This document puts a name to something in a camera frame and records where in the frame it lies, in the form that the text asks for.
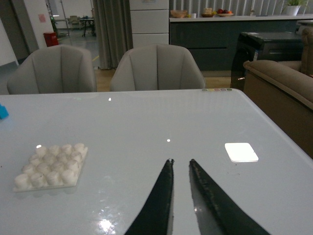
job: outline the blue object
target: blue object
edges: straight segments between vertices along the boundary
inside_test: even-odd
[[[9,113],[8,111],[6,110],[6,108],[4,106],[2,106],[0,104],[0,119],[4,119],[6,118],[7,116],[9,116]]]

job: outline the white silicone pad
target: white silicone pad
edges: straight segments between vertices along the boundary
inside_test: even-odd
[[[23,166],[22,174],[15,178],[13,191],[75,186],[87,151],[83,143],[36,148],[35,154],[28,159],[29,164]]]
[[[226,143],[225,149],[231,161],[235,163],[249,163],[259,160],[249,143]]]

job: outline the wooden floor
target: wooden floor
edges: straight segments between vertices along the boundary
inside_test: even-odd
[[[97,78],[97,91],[110,91],[110,82],[115,70],[95,70]],[[205,77],[206,88],[229,88],[230,77]]]

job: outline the potted plant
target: potted plant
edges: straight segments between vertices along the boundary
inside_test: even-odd
[[[287,0],[286,15],[296,16],[301,6],[307,6],[309,0]]]

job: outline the dark gray cabinet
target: dark gray cabinet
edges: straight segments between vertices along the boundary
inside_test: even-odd
[[[170,44],[190,50],[200,70],[230,71],[241,32],[295,32],[297,20],[170,22]]]

